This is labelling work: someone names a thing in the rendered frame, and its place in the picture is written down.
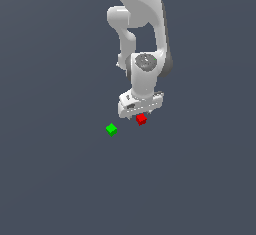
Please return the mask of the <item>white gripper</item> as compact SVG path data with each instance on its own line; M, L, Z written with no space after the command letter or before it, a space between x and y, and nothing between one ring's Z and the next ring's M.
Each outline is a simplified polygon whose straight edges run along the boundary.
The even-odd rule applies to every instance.
M131 119L141 113L152 113L163 103L164 93L155 92L151 98L139 99L132 96L131 91L121 94L118 102L118 115L120 118Z

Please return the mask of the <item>red cube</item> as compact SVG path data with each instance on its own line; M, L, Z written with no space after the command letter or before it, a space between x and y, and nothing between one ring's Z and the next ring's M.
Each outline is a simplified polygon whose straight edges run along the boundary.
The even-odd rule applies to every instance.
M138 125L141 126L146 123L147 117L143 113L138 114L136 116L136 121L137 121Z

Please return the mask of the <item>green cube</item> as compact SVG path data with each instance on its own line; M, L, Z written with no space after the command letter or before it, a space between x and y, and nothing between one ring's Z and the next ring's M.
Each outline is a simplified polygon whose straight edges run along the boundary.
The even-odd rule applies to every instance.
M106 127L106 131L110 136L113 136L114 134L117 133L117 127L113 124L110 123L107 127Z

